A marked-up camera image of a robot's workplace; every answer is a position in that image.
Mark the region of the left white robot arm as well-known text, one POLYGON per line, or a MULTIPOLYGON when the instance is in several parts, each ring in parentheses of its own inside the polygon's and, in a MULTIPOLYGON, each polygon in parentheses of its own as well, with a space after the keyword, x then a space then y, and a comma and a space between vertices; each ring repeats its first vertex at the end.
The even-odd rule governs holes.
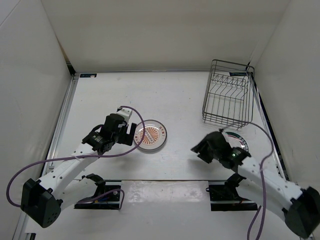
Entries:
POLYGON ((82 139, 72 156, 61 160, 39 179, 28 179, 22 187, 20 209, 42 228, 47 228, 70 205, 103 198, 106 183, 102 177, 90 173, 80 180, 75 178, 115 144, 133 144, 137 125, 129 123, 131 115, 128 107, 117 109, 106 116, 104 124, 94 127, 82 139))

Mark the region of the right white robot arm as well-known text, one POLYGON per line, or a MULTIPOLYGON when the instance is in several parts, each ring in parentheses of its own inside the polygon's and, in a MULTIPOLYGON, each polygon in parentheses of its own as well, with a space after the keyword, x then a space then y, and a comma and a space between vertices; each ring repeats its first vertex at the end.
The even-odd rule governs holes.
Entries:
POLYGON ((191 149, 206 163, 217 160, 234 174, 225 182, 230 200, 251 200, 277 215, 297 236, 307 239, 320 224, 320 194, 304 189, 260 163, 241 147, 232 147, 220 131, 207 134, 191 149))

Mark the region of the wire dish rack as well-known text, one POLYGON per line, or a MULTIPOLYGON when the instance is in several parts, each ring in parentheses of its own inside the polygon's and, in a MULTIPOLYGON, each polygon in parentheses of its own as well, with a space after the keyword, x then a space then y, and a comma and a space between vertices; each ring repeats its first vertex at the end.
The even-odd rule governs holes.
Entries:
POLYGON ((206 123, 241 129, 253 121, 255 69, 248 64, 214 59, 202 105, 206 123))

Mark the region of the green rimmed white plate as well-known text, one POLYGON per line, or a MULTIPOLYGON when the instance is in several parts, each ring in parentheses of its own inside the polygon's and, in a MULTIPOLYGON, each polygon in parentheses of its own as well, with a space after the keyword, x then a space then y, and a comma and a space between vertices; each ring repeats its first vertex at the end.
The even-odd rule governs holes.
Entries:
POLYGON ((232 147, 239 147, 243 150, 249 152, 249 145, 247 141, 238 133, 233 131, 225 131, 224 136, 226 141, 232 146, 232 147))

